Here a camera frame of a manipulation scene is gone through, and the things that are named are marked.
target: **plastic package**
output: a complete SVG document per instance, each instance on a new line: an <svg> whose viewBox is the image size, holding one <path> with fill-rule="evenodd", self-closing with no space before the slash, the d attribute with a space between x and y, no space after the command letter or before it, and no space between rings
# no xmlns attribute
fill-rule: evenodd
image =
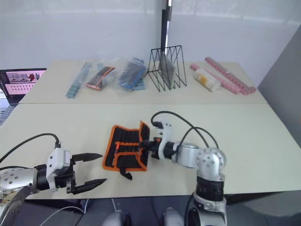
<svg viewBox="0 0 301 226"><path fill-rule="evenodd" d="M107 74L104 78L103 78L103 87L108 86L109 84L113 83L113 81L116 79L117 72L116 71L111 71L109 74Z"/></svg>
<svg viewBox="0 0 301 226"><path fill-rule="evenodd" d="M115 67L104 66L87 84L87 87L92 89L101 90L110 81L110 72L113 71Z"/></svg>
<svg viewBox="0 0 301 226"><path fill-rule="evenodd" d="M220 81L202 68L197 69L193 77L211 92L216 91L221 86Z"/></svg>
<svg viewBox="0 0 301 226"><path fill-rule="evenodd" d="M75 98L76 94L78 93L83 81L88 76L90 70L92 68L92 64L86 62L78 75L76 76L75 80L73 81L72 85L70 86L68 92L66 93L67 98Z"/></svg>
<svg viewBox="0 0 301 226"><path fill-rule="evenodd" d="M97 70L100 71L103 68L103 63L97 64Z"/></svg>
<svg viewBox="0 0 301 226"><path fill-rule="evenodd" d="M145 84L143 79L140 79L133 88L133 91L144 90Z"/></svg>
<svg viewBox="0 0 301 226"><path fill-rule="evenodd" d="M133 58L118 78L117 85L125 90L133 90L136 83L144 76L147 68L144 61Z"/></svg>

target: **black wire rack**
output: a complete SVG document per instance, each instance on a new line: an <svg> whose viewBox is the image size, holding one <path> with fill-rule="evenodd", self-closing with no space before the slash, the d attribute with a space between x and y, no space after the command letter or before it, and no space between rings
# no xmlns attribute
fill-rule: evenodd
<svg viewBox="0 0 301 226"><path fill-rule="evenodd" d="M153 48L147 73L159 92L187 86L182 46Z"/></svg>

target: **white wall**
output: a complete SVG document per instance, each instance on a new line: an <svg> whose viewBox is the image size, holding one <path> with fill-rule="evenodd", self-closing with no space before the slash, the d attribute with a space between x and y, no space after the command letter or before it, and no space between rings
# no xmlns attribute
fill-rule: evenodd
<svg viewBox="0 0 301 226"><path fill-rule="evenodd" d="M0 0L0 67L143 57L157 48L157 0Z"/></svg>
<svg viewBox="0 0 301 226"><path fill-rule="evenodd" d="M239 62L259 85L300 24L301 0L174 0L168 45Z"/></svg>
<svg viewBox="0 0 301 226"><path fill-rule="evenodd" d="M0 67L139 56L159 47L161 0L0 0ZM301 0L174 0L169 45L237 61L260 83L301 23Z"/></svg>

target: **laptop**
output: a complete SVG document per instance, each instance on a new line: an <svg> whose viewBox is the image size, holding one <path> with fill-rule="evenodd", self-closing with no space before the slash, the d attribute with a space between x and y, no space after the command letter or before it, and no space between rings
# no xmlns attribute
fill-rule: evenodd
<svg viewBox="0 0 301 226"><path fill-rule="evenodd" d="M46 68L0 70L0 89L10 105L6 109L1 109L0 125L45 71Z"/></svg>

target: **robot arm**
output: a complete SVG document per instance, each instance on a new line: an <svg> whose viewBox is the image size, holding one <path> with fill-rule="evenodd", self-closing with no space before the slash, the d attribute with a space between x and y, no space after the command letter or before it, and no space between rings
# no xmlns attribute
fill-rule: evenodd
<svg viewBox="0 0 301 226"><path fill-rule="evenodd" d="M92 161L102 155L84 153L72 155L62 148L55 148L47 165L33 169L14 168L3 170L0 174L0 226L12 225L20 206L26 197L42 190L57 191L66 187L67 193L78 194L101 185L106 179L96 179L76 186L73 165L77 161Z"/></svg>
<svg viewBox="0 0 301 226"><path fill-rule="evenodd" d="M195 207L188 213L188 225L227 226L226 199L223 196L225 176L221 173L226 164L225 154L218 148L199 148L197 145L172 142L172 126L165 120L153 123L162 138L142 142L144 150L156 159L171 159L184 167L196 168L197 187L193 194Z"/></svg>

